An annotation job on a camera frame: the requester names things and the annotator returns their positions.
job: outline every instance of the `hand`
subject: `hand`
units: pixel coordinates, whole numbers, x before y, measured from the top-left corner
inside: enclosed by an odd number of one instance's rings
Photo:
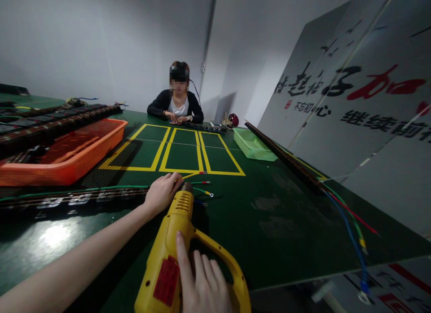
[[[187,122],[189,120],[189,117],[179,117],[176,121],[177,122]]]
[[[159,214],[171,204],[175,193],[184,182],[182,178],[179,173],[175,172],[156,179],[145,196],[143,206],[152,207],[154,215]]]
[[[172,112],[166,111],[164,114],[165,114],[165,116],[167,116],[171,121],[177,121],[177,119],[178,119],[178,116],[177,116],[175,113],[172,113]]]
[[[176,255],[180,265],[184,313],[232,313],[229,291],[223,273],[215,260],[199,251],[193,252],[196,280],[180,231],[176,233]]]

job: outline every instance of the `heat gun handle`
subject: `heat gun handle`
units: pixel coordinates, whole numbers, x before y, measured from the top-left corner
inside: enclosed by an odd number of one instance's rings
[[[238,262],[235,260],[235,258],[232,257],[230,253],[227,252],[226,249],[224,249],[221,245],[216,243],[213,239],[211,239],[198,229],[195,230],[194,237],[200,240],[207,247],[209,247],[215,254],[220,257],[221,260],[225,262],[233,277],[232,289],[238,300],[239,312],[250,313],[250,296],[248,294],[246,280],[244,278],[244,275],[242,274]]]

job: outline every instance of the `red wire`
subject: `red wire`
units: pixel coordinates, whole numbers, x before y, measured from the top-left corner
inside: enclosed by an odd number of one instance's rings
[[[341,202],[334,194],[332,194],[331,192],[329,192],[330,195],[334,198],[335,201],[337,201],[338,203],[340,203],[346,210],[348,210],[350,213],[352,213],[352,215],[359,220],[359,222],[361,222],[363,225],[365,225],[372,233],[380,235],[376,230],[374,230],[373,228],[371,228],[368,224],[366,224],[364,222],[364,220],[362,220],[355,212],[353,212],[351,209],[348,208],[348,206],[346,204],[344,204],[343,202]]]

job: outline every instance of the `black cardigan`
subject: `black cardigan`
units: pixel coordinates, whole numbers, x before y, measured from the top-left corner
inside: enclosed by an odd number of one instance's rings
[[[170,90],[162,91],[156,99],[147,108],[147,113],[150,115],[163,117],[163,112],[169,108],[171,103],[172,93]],[[203,112],[201,106],[198,103],[195,95],[191,92],[187,92],[187,100],[189,101],[189,109],[187,115],[193,116],[193,123],[203,122]]]

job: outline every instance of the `yellow wire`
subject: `yellow wire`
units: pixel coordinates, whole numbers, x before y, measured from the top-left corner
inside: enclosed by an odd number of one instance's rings
[[[201,173],[201,172],[196,172],[196,173],[194,173],[194,174],[190,174],[190,175],[184,176],[183,178],[177,179],[175,182],[180,181],[180,180],[182,180],[182,179],[189,178],[189,177],[191,177],[191,176],[199,175],[200,173]]]

